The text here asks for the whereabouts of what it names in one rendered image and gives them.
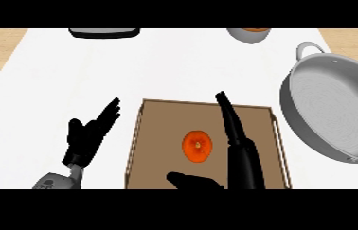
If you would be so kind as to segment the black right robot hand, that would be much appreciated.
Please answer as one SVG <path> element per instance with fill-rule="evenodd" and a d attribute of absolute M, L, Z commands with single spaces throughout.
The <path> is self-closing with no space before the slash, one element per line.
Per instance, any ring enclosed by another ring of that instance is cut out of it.
<path fill-rule="evenodd" d="M 216 99 L 229 144 L 226 186 L 229 189 L 265 189 L 263 170 L 254 142 L 245 137 L 242 123 L 223 92 L 216 94 Z M 179 172 L 170 172 L 166 179 L 177 189 L 223 189 L 213 179 Z"/>

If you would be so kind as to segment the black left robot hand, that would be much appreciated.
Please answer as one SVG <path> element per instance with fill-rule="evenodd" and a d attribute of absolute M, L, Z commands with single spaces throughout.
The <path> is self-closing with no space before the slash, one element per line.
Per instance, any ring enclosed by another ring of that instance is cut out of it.
<path fill-rule="evenodd" d="M 83 124 L 77 118 L 69 120 L 66 135 L 68 149 L 62 160 L 66 166 L 77 165 L 84 168 L 90 164 L 103 138 L 120 117 L 118 102 L 120 100 L 115 98 L 97 118 L 87 124 Z"/>

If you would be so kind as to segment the brown wooden tray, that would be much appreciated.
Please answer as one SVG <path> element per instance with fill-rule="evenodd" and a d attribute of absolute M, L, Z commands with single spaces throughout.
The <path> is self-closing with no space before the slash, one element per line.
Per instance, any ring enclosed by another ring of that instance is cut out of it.
<path fill-rule="evenodd" d="M 259 152 L 268 189 L 291 187 L 278 121 L 269 107 L 234 107 Z M 220 108 L 211 103 L 142 102 L 126 169 L 127 189 L 171 189 L 171 171 L 226 184 L 228 137 Z"/>

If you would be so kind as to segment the orange squash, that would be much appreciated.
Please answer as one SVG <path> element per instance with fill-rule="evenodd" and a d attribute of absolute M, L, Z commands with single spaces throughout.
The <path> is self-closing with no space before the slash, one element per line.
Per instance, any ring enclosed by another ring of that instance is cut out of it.
<path fill-rule="evenodd" d="M 182 151 L 194 163 L 203 163 L 213 151 L 213 141 L 203 131 L 189 131 L 182 140 Z"/>

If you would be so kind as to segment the grey metal pot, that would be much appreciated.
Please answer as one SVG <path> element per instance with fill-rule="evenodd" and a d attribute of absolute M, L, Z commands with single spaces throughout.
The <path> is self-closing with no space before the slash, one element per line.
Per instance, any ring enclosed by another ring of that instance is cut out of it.
<path fill-rule="evenodd" d="M 358 164 L 358 61 L 313 42 L 296 48 L 279 106 L 303 143 L 330 159 Z"/>

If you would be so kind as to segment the grey bowl with orange content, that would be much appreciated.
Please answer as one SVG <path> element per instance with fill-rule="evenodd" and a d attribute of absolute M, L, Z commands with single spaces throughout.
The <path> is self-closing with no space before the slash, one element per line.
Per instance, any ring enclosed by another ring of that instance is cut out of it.
<path fill-rule="evenodd" d="M 268 37 L 269 28 L 228 28 L 228 32 L 238 41 L 254 44 Z"/>

